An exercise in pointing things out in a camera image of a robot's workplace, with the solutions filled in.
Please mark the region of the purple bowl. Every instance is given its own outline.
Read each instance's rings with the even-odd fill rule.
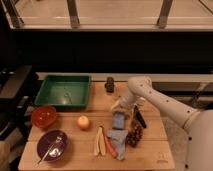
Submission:
[[[67,135],[60,130],[53,130],[44,134],[37,144],[37,153],[42,158],[49,150],[48,155],[44,158],[44,161],[56,161],[64,153],[68,145]]]

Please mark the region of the green tray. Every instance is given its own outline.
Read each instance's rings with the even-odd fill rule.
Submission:
[[[90,83],[90,76],[48,75],[41,85],[35,105],[52,105],[57,109],[86,108]]]

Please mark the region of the plastic food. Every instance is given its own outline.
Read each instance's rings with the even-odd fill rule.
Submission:
[[[116,152],[116,150],[113,147],[111,141],[108,139],[108,137],[106,136],[105,133],[104,133],[104,140],[105,140],[105,144],[106,144],[107,150],[109,151],[109,153],[111,154],[112,157],[116,158],[118,153]]]

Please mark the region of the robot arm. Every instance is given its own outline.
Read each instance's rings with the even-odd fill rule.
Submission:
[[[116,105],[132,107],[138,97],[146,98],[188,133],[186,171],[213,171],[213,110],[192,108],[154,90],[149,77],[130,78]]]
[[[119,99],[119,104],[122,107],[131,107],[136,102],[137,97],[146,98],[186,131],[200,113],[199,110],[154,90],[149,77],[130,78],[128,80],[128,89]]]

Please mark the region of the bunch of grapes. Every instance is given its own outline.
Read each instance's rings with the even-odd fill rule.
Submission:
[[[131,123],[131,130],[126,137],[126,143],[132,147],[136,147],[142,136],[143,127],[137,120],[133,120]]]

